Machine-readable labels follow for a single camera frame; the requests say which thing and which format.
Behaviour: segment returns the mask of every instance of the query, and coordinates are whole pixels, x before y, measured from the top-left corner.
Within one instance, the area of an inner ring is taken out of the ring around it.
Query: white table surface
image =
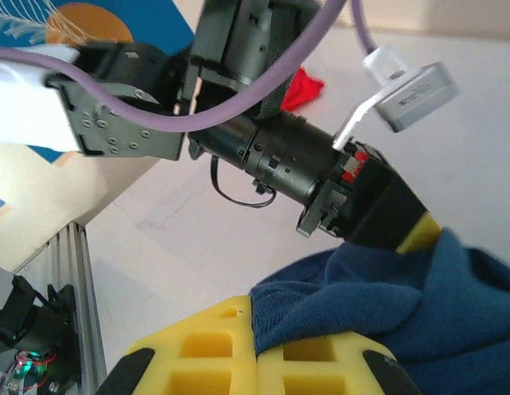
[[[510,43],[377,35],[406,60],[444,61],[461,97],[393,135],[376,114],[357,137],[382,151],[441,225],[510,262]],[[333,30],[306,62],[322,98],[302,111],[328,132],[376,87],[361,68],[353,31]],[[297,203],[278,197],[254,211],[219,197],[209,157],[161,161],[88,226],[107,367],[137,339],[232,295],[338,240],[295,233]],[[222,164],[238,198],[257,198],[251,179]]]

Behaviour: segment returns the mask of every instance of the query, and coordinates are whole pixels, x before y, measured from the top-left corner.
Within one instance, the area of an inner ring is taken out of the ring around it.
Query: red cloth
[[[317,99],[321,95],[324,86],[325,83],[323,81],[311,78],[304,68],[300,68],[286,92],[280,109],[288,112],[295,111],[299,107]]]

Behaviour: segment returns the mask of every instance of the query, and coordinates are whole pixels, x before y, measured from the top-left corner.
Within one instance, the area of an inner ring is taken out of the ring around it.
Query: yellow foam block
[[[226,300],[134,344],[155,356],[133,395],[383,395],[356,333],[316,337],[255,357],[251,300]]]

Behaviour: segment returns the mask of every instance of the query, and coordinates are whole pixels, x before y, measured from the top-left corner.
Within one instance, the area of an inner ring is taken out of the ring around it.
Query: blue fabric
[[[354,331],[381,342],[423,394],[510,394],[510,268],[445,230],[429,251],[343,244],[255,286],[257,354]]]

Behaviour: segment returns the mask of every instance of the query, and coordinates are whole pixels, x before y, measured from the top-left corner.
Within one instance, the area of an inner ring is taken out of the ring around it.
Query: orange circle
[[[47,21],[48,44],[84,44],[78,40],[85,37],[88,41],[132,42],[131,32],[117,16],[92,4],[65,4]]]

